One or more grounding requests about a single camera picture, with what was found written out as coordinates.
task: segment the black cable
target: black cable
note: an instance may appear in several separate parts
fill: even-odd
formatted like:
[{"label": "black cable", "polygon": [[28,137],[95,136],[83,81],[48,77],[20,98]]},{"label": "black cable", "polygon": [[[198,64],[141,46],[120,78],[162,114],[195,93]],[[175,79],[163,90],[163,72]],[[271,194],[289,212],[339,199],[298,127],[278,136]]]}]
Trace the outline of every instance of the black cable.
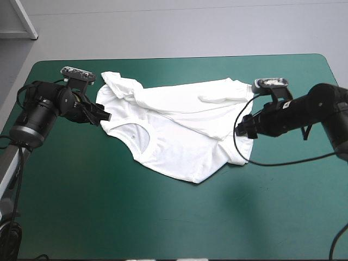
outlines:
[{"label": "black cable", "polygon": [[16,103],[23,109],[23,110],[26,110],[24,105],[21,103],[20,101],[20,94],[23,92],[23,91],[28,91],[30,88],[35,88],[35,94],[36,92],[38,91],[38,87],[34,84],[27,84],[25,86],[23,86],[22,88],[20,88],[17,92],[17,97],[16,97]]},{"label": "black cable", "polygon": [[246,103],[246,105],[244,106],[244,108],[240,111],[240,113],[238,114],[237,118],[236,118],[235,121],[234,121],[234,125],[233,125],[233,143],[234,143],[234,147],[235,147],[235,149],[237,150],[238,154],[239,154],[244,160],[246,160],[247,162],[250,162],[250,163],[252,163],[252,164],[258,165],[258,166],[275,167],[275,166],[286,166],[286,165],[304,163],[304,162],[308,162],[308,161],[323,159],[323,158],[330,157],[330,156],[332,156],[332,155],[336,155],[336,154],[337,154],[336,152],[331,152],[331,153],[324,154],[324,155],[317,156],[317,157],[313,157],[313,158],[307,158],[307,159],[301,159],[301,160],[295,160],[295,161],[288,161],[288,162],[282,162],[282,163],[260,163],[260,162],[257,162],[257,161],[254,161],[254,160],[245,158],[245,157],[241,154],[241,152],[239,151],[239,149],[238,149],[238,147],[237,147],[237,142],[236,142],[236,140],[235,140],[235,127],[236,127],[236,125],[237,125],[238,118],[239,118],[240,115],[243,113],[243,111],[246,109],[246,107],[248,107],[248,105],[249,105],[253,100],[255,100],[256,98],[258,98],[258,97],[260,97],[260,96],[261,96],[261,95],[256,95],[256,96],[254,96],[252,99],[250,99],[250,100]]},{"label": "black cable", "polygon": [[59,82],[63,82],[64,81],[64,79],[60,79],[60,80],[56,80],[55,82],[53,82],[53,83],[59,83]]},{"label": "black cable", "polygon": [[346,232],[346,230],[348,229],[348,223],[337,233],[337,235],[334,237],[334,239],[332,240],[331,243],[331,247],[330,247],[330,253],[328,255],[328,260],[333,260],[332,256],[333,256],[333,250],[335,249],[336,243],[339,239],[339,237]]},{"label": "black cable", "polygon": [[[239,151],[238,147],[237,147],[237,143],[235,140],[235,127],[237,125],[237,121],[238,118],[240,117],[240,115],[243,113],[243,111],[246,109],[246,107],[256,98],[260,97],[260,95],[256,95],[255,97],[253,97],[252,99],[250,99],[246,105],[244,106],[244,108],[240,111],[240,113],[238,114],[237,118],[234,121],[234,125],[233,125],[233,142],[234,142],[234,147],[237,150],[238,154],[245,159],[247,162],[250,162],[252,164],[258,165],[258,166],[266,166],[266,167],[274,167],[274,166],[285,166],[285,165],[291,165],[291,164],[297,164],[297,163],[304,163],[304,162],[308,162],[308,161],[312,161],[312,160],[317,160],[317,159],[323,159],[332,155],[336,155],[337,153],[332,152],[332,153],[328,153],[322,156],[318,156],[318,157],[314,157],[314,158],[308,158],[308,159],[302,159],[302,160],[296,160],[296,161],[289,161],[289,162],[283,162],[283,163],[273,163],[273,164],[265,164],[265,163],[260,163],[257,161],[253,161],[251,159],[247,159],[245,158]],[[348,229],[348,223],[337,233],[337,235],[334,237],[331,247],[330,247],[330,253],[329,253],[329,260],[333,260],[332,256],[333,256],[333,251],[334,248],[336,246],[336,243],[338,241],[338,239],[340,238],[340,236]]]},{"label": "black cable", "polygon": [[44,259],[46,259],[46,260],[49,260],[48,255],[46,255],[46,254],[41,254],[41,255],[39,255],[38,257],[35,257],[35,258],[33,259],[33,261],[39,261],[39,260],[41,260],[42,258],[44,258]]},{"label": "black cable", "polygon": [[[9,139],[9,140],[11,140],[12,142],[15,143],[15,140],[12,139],[10,136],[0,135],[0,138],[7,138],[7,139]],[[7,235],[6,242],[5,242],[3,259],[2,260],[6,260],[6,257],[7,257],[9,240],[10,240],[10,237],[11,237],[11,231],[12,231],[13,223],[15,221],[15,217],[16,217],[16,213],[17,213],[18,199],[19,199],[19,196],[20,196],[22,177],[23,177],[24,155],[23,155],[23,151],[22,151],[22,146],[19,145],[19,144],[15,144],[15,145],[19,149],[18,151],[19,151],[19,155],[20,155],[20,169],[18,171],[17,191],[16,191],[15,202],[14,202],[13,212],[12,212],[12,216],[11,216],[11,222],[10,222],[8,235]]]}]

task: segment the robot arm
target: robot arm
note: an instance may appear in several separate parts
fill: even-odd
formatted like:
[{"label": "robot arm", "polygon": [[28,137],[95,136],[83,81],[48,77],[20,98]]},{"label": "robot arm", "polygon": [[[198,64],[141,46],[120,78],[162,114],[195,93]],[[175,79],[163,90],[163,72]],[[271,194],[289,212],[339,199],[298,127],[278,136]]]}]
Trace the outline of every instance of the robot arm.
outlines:
[{"label": "robot arm", "polygon": [[76,123],[90,122],[98,126],[101,120],[110,120],[104,106],[94,104],[86,96],[88,85],[96,76],[88,71],[64,67],[60,71],[66,85],[35,81],[18,91],[26,91],[23,108],[10,136],[25,147],[40,147],[48,136],[58,116]]},{"label": "robot arm", "polygon": [[311,126],[321,122],[337,156],[348,161],[348,90],[320,83],[307,95],[293,99],[288,81],[283,78],[256,79],[252,90],[255,94],[271,95],[272,102],[259,113],[244,116],[235,129],[237,136],[256,139],[259,133],[277,137],[301,128],[306,140]]}]

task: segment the white t-shirt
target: white t-shirt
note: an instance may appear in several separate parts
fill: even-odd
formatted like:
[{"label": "white t-shirt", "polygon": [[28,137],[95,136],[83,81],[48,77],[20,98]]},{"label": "white t-shirt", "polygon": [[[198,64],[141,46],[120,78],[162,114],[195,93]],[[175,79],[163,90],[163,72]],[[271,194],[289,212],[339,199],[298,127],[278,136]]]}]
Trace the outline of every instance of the white t-shirt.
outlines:
[{"label": "white t-shirt", "polygon": [[[96,102],[112,114],[105,132],[122,140],[133,158],[166,176],[200,183],[225,163],[246,163],[234,148],[235,118],[253,97],[251,86],[230,78],[144,89],[134,79],[104,72]],[[251,111],[252,103],[241,115]],[[253,140],[236,137],[248,158]]]}]

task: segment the green tabletop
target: green tabletop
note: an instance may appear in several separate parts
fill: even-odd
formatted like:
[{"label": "green tabletop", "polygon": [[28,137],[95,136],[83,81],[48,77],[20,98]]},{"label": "green tabletop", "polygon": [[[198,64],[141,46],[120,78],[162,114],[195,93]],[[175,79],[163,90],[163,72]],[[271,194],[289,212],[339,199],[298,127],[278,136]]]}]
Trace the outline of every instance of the green tabletop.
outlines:
[{"label": "green tabletop", "polygon": [[[27,83],[61,79],[63,66],[97,74],[87,91],[93,101],[104,71],[120,72],[146,88],[284,77],[294,97],[317,83],[336,84],[318,54],[41,61]],[[269,100],[256,100],[253,111]],[[14,106],[4,134],[19,112]],[[275,163],[328,152],[331,145],[317,124],[308,141],[299,129],[278,138],[260,135],[251,157]],[[142,166],[101,127],[59,118],[24,168],[20,258],[45,253],[53,259],[324,259],[348,221],[347,200],[347,163],[335,156],[284,167],[226,164],[196,185]],[[348,234],[334,257],[348,257]]]}]

